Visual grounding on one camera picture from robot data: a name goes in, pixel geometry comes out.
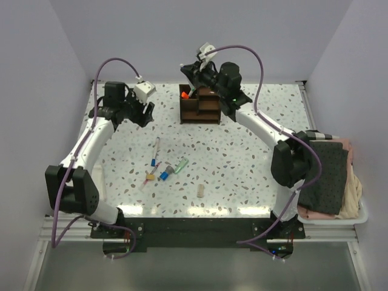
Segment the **brown wooden desk organizer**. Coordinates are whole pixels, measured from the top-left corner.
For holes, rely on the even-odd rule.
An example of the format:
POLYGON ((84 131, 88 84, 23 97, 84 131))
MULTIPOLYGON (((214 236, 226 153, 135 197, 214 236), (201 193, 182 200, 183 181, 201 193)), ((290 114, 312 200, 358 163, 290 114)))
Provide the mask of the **brown wooden desk organizer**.
POLYGON ((221 120, 220 97, 207 87, 195 90, 189 99, 181 99, 189 92, 188 84, 179 85, 179 115, 181 124, 219 124, 221 120))

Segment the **red pen clear cap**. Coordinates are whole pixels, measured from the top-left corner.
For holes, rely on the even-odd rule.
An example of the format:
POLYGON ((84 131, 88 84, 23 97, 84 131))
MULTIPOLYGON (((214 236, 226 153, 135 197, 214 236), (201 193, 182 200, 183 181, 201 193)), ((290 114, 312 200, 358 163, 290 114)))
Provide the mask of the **red pen clear cap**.
POLYGON ((156 170, 158 169, 159 165, 161 164, 161 162, 158 162, 154 168, 152 169, 152 171, 148 174, 146 174, 145 176, 145 180, 143 181, 143 183, 140 185, 139 189, 142 190, 144 188, 144 186, 149 182, 149 181, 153 181, 155 179, 155 172, 156 170))

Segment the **blue capped white marker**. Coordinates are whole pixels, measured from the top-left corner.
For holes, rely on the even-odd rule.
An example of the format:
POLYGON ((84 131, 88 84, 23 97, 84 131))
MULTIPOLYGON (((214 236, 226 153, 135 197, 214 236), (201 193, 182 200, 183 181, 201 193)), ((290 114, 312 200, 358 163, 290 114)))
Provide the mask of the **blue capped white marker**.
POLYGON ((157 137, 155 139, 155 145, 153 148, 153 155, 152 155, 152 160, 151 160, 152 167, 156 166, 156 159, 157 159, 157 154, 158 154, 158 150, 159 150, 159 143, 160 143, 160 137, 157 137))

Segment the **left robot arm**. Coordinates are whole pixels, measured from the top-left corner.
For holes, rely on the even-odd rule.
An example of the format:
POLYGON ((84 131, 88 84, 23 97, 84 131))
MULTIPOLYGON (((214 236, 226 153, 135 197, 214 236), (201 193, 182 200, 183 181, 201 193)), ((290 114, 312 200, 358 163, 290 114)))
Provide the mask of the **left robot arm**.
POLYGON ((152 121, 154 103, 148 98, 156 87, 141 81, 129 88, 123 82, 107 82, 104 94, 89 112, 85 129, 70 153, 57 166, 48 166, 45 180, 50 205, 59 212, 77 213, 104 223, 104 230, 112 238, 125 232, 125 222, 118 218, 119 209, 100 198, 92 179, 94 165, 105 143, 118 126, 129 120, 140 127, 152 121))

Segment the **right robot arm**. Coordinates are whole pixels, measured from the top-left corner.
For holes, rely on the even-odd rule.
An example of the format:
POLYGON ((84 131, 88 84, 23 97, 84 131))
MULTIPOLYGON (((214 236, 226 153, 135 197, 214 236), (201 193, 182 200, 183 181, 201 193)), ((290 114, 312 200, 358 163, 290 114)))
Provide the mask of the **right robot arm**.
POLYGON ((311 152, 306 148, 309 139, 306 132, 295 133, 280 126, 263 113, 253 112, 253 101, 241 89, 242 76, 239 66, 225 62, 218 71, 212 64, 180 65, 180 71, 188 79, 190 87, 198 90, 207 87, 219 96, 221 111, 231 120, 254 133, 272 150, 270 172, 278 183, 270 231, 277 238, 284 238, 292 230, 289 220, 297 214, 298 187, 302 186, 311 168, 311 152))

